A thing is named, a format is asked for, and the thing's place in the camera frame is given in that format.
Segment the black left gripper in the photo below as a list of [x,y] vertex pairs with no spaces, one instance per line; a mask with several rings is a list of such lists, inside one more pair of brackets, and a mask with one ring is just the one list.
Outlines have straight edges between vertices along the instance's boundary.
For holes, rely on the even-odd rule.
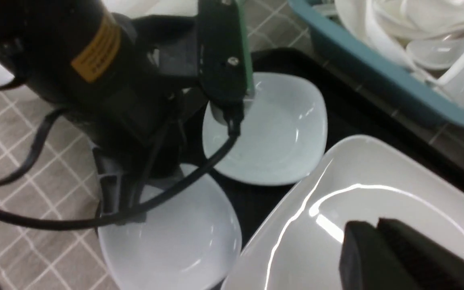
[[198,132],[196,120],[208,102],[201,89],[175,92],[168,112],[147,132],[132,124],[124,130],[125,137],[110,138],[116,145],[91,144],[101,188],[96,218],[118,216],[108,222],[118,226],[145,222],[149,211],[197,181],[184,175],[183,160],[197,156],[200,168],[211,170],[211,158],[190,151]]

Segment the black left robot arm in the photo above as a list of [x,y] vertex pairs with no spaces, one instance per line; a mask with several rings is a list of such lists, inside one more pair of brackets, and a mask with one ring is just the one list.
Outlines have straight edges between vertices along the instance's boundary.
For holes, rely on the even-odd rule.
[[56,120],[65,115],[96,145],[112,154],[152,156],[144,186],[170,126],[181,113],[175,86],[183,77],[161,72],[148,54],[196,28],[197,17],[110,13],[101,0],[0,0],[0,63],[14,79],[0,91],[27,85],[54,110],[46,115],[21,167],[0,186],[36,163]]

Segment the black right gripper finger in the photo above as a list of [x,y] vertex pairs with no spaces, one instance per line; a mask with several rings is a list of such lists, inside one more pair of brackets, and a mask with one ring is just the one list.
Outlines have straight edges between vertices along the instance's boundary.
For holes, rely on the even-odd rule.
[[347,222],[344,290],[464,290],[464,259],[398,219]]

